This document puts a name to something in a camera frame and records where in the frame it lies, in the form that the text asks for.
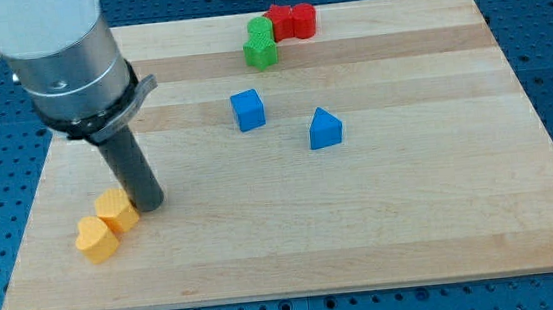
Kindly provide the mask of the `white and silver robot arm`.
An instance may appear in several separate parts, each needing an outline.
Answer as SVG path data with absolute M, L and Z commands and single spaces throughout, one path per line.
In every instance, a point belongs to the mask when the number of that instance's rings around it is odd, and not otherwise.
M 100 0 L 0 0 L 0 54 L 42 122 L 96 145 L 157 85 L 123 58 Z

